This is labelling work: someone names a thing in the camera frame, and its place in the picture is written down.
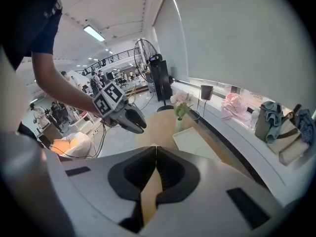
white tray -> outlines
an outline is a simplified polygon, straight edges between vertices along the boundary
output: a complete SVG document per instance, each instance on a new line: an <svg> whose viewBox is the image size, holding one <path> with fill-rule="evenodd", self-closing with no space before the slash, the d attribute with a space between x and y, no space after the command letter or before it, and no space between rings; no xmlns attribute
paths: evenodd
<svg viewBox="0 0 316 237"><path fill-rule="evenodd" d="M222 161L193 127L175 133L172 137L178 150L215 161Z"/></svg>

table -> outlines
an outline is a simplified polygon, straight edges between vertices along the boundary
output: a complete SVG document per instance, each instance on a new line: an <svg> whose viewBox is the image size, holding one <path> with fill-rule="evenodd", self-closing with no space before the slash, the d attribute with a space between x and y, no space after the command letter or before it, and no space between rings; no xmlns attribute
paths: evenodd
<svg viewBox="0 0 316 237"><path fill-rule="evenodd" d="M165 110L157 112L146 118L147 128L144 133L135 136L136 148L148 147L157 144L162 147L177 149L172 135L176 133L176 116L174 110ZM232 165L225 153L218 147L214 140L188 115L183 117L183 128L193 127L199 135L212 148L222 162Z"/></svg>
<svg viewBox="0 0 316 237"><path fill-rule="evenodd" d="M147 128L144 130L144 133L135 135L136 148L156 145L177 149L172 137L172 135L176 133L176 116L174 110L165 110L148 116L146 118L146 123ZM203 131L203 129L190 118L189 115L184 116L183 127L184 129L193 127L222 162L233 166L231 161L214 140ZM144 225L146 225L156 213L156 196L160 192L162 192L161 179L158 171L155 169L150 180L141 192L141 207Z"/></svg>
<svg viewBox="0 0 316 237"><path fill-rule="evenodd" d="M86 116L89 117L90 121L92 122L92 124L94 124L94 121L93 119L91 118L90 114L88 112L86 112L82 117L80 117L80 119L78 119L78 121L76 121L75 123L73 124L69 124L69 127L73 127L75 126L78 130L80 130L80 128L77 126Z"/></svg>
<svg viewBox="0 0 316 237"><path fill-rule="evenodd" d="M47 148L50 147L50 144L54 143L54 140L61 139L63 136L54 126L54 124L50 123L46 125L43 131L36 136Z"/></svg>

ceiling light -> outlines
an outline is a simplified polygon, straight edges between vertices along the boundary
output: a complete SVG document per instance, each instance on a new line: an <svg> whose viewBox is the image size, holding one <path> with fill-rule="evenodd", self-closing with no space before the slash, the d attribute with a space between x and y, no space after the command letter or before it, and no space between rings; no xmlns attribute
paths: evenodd
<svg viewBox="0 0 316 237"><path fill-rule="evenodd" d="M89 33L93 37L95 37L98 41L104 41L105 39L96 31L94 30L91 26L86 26L83 29L85 32Z"/></svg>
<svg viewBox="0 0 316 237"><path fill-rule="evenodd" d="M36 100L37 100L37 98L36 98L36 99L34 99L31 103L34 103ZM30 103L30 104L31 104L31 103Z"/></svg>

dark blue shirt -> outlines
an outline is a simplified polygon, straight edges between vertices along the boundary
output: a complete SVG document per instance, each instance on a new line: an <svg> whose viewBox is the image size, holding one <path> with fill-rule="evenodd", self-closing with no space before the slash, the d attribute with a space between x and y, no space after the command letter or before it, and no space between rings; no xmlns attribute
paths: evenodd
<svg viewBox="0 0 316 237"><path fill-rule="evenodd" d="M15 70L31 52L53 54L61 9L60 0L25 0L22 3L3 41Z"/></svg>

flower vase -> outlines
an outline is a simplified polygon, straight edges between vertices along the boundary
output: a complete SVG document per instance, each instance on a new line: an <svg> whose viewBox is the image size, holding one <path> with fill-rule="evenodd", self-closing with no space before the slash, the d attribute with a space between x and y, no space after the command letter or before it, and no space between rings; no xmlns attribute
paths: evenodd
<svg viewBox="0 0 316 237"><path fill-rule="evenodd" d="M176 119L176 132L183 131L183 120L180 118Z"/></svg>

